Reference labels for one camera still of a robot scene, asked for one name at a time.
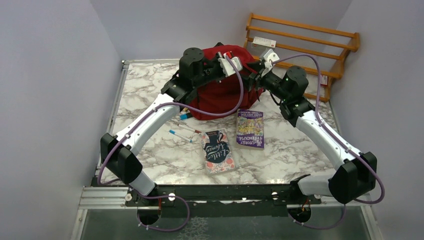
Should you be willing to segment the red student backpack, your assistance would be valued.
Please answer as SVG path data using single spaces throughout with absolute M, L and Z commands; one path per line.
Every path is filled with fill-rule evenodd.
M 254 70 L 247 63 L 255 62 L 254 57 L 243 47 L 238 45 L 229 45 L 217 43 L 214 47 L 203 49 L 204 55 L 208 60 L 212 60 L 218 52 L 226 53 L 231 51 L 235 57 L 239 57 L 243 65 L 243 70 L 240 72 L 242 77 L 247 77 Z M 247 91 L 243 83 L 243 98 L 239 109 L 250 109 L 252 105 L 259 100 L 259 97 L 264 92 L 262 88 L 256 91 L 252 89 Z M 197 97 L 189 104 L 189 106 L 202 110 L 208 113 L 221 114 L 232 110 L 238 103 L 240 98 L 240 83 L 237 76 L 234 74 L 222 80 L 222 83 L 212 81 L 205 86 L 198 88 Z M 211 116 L 204 113 L 199 113 L 190 110 L 192 116 L 200 121 L 209 121 L 225 116 Z

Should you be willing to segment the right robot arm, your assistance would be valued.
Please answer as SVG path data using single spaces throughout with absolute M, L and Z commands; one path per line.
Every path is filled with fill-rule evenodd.
M 292 202 L 300 204 L 309 195 L 321 195 L 347 204 L 376 187 L 376 156 L 348 144 L 316 113 L 304 96 L 309 81 L 302 67 L 291 66 L 283 77 L 274 74 L 264 60 L 250 62 L 248 67 L 254 70 L 248 83 L 279 98 L 283 118 L 307 135 L 335 169 L 333 175 L 306 175 L 293 180 L 295 186 L 288 190 Z

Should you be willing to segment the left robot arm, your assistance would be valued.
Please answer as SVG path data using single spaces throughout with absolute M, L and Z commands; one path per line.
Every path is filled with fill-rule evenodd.
M 97 183 L 105 184 L 102 176 L 108 169 L 118 181 L 138 191 L 138 199 L 144 205 L 155 203 L 156 183 L 144 172 L 138 154 L 162 125 L 188 107 L 197 96 L 198 88 L 233 75 L 239 76 L 242 68 L 240 58 L 231 51 L 219 51 L 212 59 L 207 59 L 202 49 L 186 49 L 179 60 L 178 70 L 153 103 L 125 129 L 115 135 L 105 133 L 101 137 L 101 167 Z

